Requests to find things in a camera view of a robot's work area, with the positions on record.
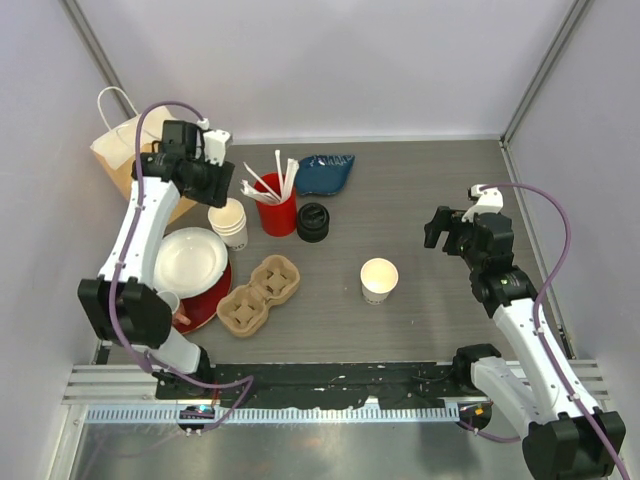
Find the red straw holder cup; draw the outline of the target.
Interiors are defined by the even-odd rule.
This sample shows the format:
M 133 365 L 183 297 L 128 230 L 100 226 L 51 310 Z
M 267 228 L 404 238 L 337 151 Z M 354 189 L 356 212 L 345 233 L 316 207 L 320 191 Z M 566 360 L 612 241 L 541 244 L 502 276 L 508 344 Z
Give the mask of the red straw holder cup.
M 265 174 L 261 179 L 277 194 L 280 194 L 278 174 L 275 172 Z M 254 188 L 258 192 L 269 193 L 267 189 L 258 181 Z M 292 187 L 290 197 L 284 203 L 269 205 L 256 201 L 257 211 L 260 217 L 263 230 L 270 236 L 285 237 L 296 230 L 297 226 L 297 205 L 296 189 Z

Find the white paper plates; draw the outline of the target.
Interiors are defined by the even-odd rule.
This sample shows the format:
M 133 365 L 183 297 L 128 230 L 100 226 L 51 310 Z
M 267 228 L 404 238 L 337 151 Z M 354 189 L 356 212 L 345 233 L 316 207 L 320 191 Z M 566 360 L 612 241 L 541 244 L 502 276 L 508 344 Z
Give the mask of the white paper plates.
M 213 287 L 228 264 L 227 247 L 211 230 L 188 227 L 161 241 L 156 258 L 153 286 L 191 298 Z

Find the brown paper bag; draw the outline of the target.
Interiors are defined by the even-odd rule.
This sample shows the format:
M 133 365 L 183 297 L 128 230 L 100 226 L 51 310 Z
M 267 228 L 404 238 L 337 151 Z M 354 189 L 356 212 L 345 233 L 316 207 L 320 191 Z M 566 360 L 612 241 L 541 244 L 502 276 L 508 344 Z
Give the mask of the brown paper bag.
M 111 126 L 102 108 L 102 98 L 109 92 L 117 92 L 131 107 L 134 116 L 117 126 Z M 108 86 L 101 90 L 97 96 L 97 108 L 107 132 L 93 141 L 91 151 L 102 165 L 113 183 L 128 200 L 132 187 L 132 167 L 135 160 L 134 142 L 135 133 L 140 113 L 129 99 L 124 90 L 117 86 Z M 152 150 L 152 143 L 160 140 L 163 122 L 174 120 L 167 107 L 154 109 L 146 118 L 141 133 L 141 152 Z

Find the pink mug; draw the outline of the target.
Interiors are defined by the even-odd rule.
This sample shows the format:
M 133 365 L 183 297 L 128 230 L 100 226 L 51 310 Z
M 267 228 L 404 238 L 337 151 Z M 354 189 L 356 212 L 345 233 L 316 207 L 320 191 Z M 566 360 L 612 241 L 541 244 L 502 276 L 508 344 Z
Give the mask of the pink mug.
M 176 325 L 190 325 L 191 320 L 187 317 L 184 305 L 175 292 L 164 290 L 157 295 L 169 306 L 172 314 L 172 322 Z

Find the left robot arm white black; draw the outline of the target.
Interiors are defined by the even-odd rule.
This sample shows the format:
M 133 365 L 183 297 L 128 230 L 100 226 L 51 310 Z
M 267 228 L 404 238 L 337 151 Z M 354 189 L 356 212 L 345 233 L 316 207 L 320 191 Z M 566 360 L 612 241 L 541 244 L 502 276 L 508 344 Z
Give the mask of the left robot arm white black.
M 144 369 L 157 361 L 193 399 L 212 389 L 209 357 L 174 327 L 170 307 L 154 290 L 154 270 L 180 198 L 225 206 L 234 171 L 225 159 L 230 143 L 230 133 L 203 121 L 165 121 L 160 139 L 134 161 L 131 197 L 111 253 L 98 276 L 81 280 L 77 290 L 99 339 L 128 349 Z

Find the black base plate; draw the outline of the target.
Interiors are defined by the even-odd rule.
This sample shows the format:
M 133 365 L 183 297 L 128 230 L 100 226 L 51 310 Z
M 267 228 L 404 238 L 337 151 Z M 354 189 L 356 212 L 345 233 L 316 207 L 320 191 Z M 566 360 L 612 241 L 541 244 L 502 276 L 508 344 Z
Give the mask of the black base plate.
M 219 364 L 209 381 L 229 384 L 249 375 L 242 408 L 359 409 L 374 397 L 384 410 L 411 409 L 483 395 L 461 383 L 449 364 L 435 362 Z

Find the brown pulp cup carrier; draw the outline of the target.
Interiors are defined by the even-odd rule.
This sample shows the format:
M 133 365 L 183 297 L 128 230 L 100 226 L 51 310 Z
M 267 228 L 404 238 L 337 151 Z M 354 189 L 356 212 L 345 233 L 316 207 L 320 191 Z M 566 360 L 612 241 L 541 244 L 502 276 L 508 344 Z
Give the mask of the brown pulp cup carrier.
M 288 301 L 300 285 L 298 268 L 282 255 L 270 255 L 217 305 L 221 323 L 235 337 L 254 335 L 268 320 L 272 307 Z

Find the stack of white paper cups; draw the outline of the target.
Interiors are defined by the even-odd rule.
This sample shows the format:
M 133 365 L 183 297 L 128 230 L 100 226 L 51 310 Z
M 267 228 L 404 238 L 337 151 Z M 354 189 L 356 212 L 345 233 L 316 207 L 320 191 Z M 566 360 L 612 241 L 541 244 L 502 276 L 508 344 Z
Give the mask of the stack of white paper cups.
M 210 207 L 207 217 L 212 230 L 228 248 L 239 251 L 247 246 L 246 213 L 239 200 L 228 198 L 224 207 Z

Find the stack of black lids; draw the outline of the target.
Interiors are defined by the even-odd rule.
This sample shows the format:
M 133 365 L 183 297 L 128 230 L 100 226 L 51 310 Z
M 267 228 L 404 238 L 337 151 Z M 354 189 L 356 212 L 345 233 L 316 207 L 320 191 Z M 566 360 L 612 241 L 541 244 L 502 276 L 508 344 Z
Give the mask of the stack of black lids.
M 308 243 L 324 240 L 329 233 L 330 215 L 327 208 L 317 202 L 306 203 L 297 212 L 297 234 Z

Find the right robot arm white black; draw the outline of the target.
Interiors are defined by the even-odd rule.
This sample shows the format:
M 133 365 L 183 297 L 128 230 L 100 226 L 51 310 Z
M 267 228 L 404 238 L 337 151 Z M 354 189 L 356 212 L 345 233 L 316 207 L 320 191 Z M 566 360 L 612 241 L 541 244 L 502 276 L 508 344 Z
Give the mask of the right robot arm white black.
M 483 392 L 505 415 L 521 440 L 535 479 L 596 479 L 610 475 L 626 427 L 606 412 L 574 373 L 536 304 L 538 293 L 514 263 L 510 218 L 481 213 L 467 220 L 462 210 L 436 209 L 425 227 L 424 245 L 464 260 L 471 290 L 516 353 L 524 375 L 516 376 L 491 344 L 461 347 L 451 380 L 465 395 Z

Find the blue ceramic leaf dish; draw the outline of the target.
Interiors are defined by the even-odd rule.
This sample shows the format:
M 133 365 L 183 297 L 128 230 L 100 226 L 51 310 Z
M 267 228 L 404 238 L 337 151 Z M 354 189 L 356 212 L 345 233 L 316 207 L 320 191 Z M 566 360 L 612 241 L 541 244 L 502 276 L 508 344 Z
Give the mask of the blue ceramic leaf dish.
M 331 196 L 346 185 L 356 156 L 311 155 L 299 161 L 294 186 L 299 195 Z

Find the red round tray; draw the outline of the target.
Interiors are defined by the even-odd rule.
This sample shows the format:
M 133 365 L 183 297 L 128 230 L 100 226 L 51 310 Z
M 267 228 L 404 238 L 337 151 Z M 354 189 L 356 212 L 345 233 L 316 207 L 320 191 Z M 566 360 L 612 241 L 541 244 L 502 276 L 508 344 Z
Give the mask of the red round tray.
M 181 300 L 185 315 L 191 320 L 189 325 L 175 325 L 181 334 L 200 329 L 216 316 L 218 303 L 232 290 L 232 277 L 231 262 L 228 262 L 222 277 L 214 286 L 197 296 Z

